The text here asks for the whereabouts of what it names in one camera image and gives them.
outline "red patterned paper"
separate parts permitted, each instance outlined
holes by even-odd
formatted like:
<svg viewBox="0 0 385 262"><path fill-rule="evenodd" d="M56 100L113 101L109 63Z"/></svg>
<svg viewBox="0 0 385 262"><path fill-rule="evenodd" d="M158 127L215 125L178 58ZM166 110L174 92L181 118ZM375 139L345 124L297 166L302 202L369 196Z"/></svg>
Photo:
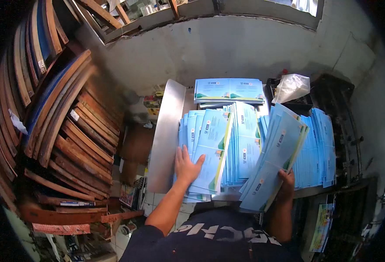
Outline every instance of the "red patterned paper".
<svg viewBox="0 0 385 262"><path fill-rule="evenodd" d="M89 234L90 226L89 224L82 225L45 225L32 223L34 231L43 232L46 234L54 235L80 235L80 234Z"/></svg>

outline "hand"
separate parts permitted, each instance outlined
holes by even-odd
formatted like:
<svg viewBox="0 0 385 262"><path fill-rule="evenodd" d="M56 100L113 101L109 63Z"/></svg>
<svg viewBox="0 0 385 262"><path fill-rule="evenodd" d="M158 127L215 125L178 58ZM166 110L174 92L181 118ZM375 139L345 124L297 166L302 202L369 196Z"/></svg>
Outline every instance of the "hand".
<svg viewBox="0 0 385 262"><path fill-rule="evenodd" d="M188 186L198 177L204 163L205 155L201 155L194 165L190 160L188 149L184 145L183 150L178 147L175 156L175 173L176 179L184 181Z"/></svg>
<svg viewBox="0 0 385 262"><path fill-rule="evenodd" d="M293 200L294 197L294 172L290 170L288 174L284 170L278 172L278 176L283 181L280 191L278 192L278 200L288 201Z"/></svg>

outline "person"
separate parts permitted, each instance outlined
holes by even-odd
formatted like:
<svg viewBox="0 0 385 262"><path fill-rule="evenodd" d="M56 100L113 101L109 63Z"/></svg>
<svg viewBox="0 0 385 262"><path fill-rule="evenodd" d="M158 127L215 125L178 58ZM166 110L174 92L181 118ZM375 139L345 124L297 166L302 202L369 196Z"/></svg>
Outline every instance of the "person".
<svg viewBox="0 0 385 262"><path fill-rule="evenodd" d="M176 182L150 213L145 225L133 232L120 262L125 261L303 261L290 244L294 173L281 170L268 235L245 214L216 208L190 218L169 234L188 186L198 177L205 155L196 164L186 146L175 156Z"/></svg>

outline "tile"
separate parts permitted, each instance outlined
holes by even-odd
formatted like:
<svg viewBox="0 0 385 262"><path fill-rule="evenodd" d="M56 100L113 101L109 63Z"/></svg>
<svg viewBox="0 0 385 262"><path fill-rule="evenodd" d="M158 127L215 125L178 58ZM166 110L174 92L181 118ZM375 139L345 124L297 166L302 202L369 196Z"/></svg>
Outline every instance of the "tile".
<svg viewBox="0 0 385 262"><path fill-rule="evenodd" d="M162 200L162 198L165 196L166 194L158 194L158 193L155 193L155 198L153 200L153 205L158 205L160 203L160 201Z"/></svg>
<svg viewBox="0 0 385 262"><path fill-rule="evenodd" d="M179 212L178 217L176 218L175 228L179 228L182 225L182 223L188 220L189 217L190 217L189 214Z"/></svg>
<svg viewBox="0 0 385 262"><path fill-rule="evenodd" d="M192 212L194 212L195 204L196 203L182 203L179 211L191 214Z"/></svg>
<svg viewBox="0 0 385 262"><path fill-rule="evenodd" d="M150 213L153 211L153 205L144 203L143 210L144 210L144 216L148 217Z"/></svg>
<svg viewBox="0 0 385 262"><path fill-rule="evenodd" d="M154 200L154 198L155 198L155 193L146 191L146 199L145 199L145 203L148 203L148 204L153 205L153 200Z"/></svg>
<svg viewBox="0 0 385 262"><path fill-rule="evenodd" d="M115 236L115 245L123 250L127 247L128 241L130 241L130 238L126 235L123 235L119 229Z"/></svg>
<svg viewBox="0 0 385 262"><path fill-rule="evenodd" d="M124 253L124 250L120 249L119 247L116 247L116 251L115 252L116 252L117 259L120 260L121 257L122 257L122 254Z"/></svg>

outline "concrete wall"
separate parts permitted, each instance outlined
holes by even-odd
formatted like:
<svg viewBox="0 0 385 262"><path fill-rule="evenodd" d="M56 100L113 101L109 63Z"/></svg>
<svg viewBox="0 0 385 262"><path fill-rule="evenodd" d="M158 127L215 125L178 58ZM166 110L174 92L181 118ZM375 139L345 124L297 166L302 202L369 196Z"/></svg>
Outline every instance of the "concrete wall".
<svg viewBox="0 0 385 262"><path fill-rule="evenodd" d="M367 45L372 32L355 1L326 0L316 32L264 18L217 16L153 29L106 48L89 37L88 27L78 39L104 58L122 86L147 95L169 78L185 86L197 78L265 82L284 68L306 75L335 69L358 85L375 58Z"/></svg>

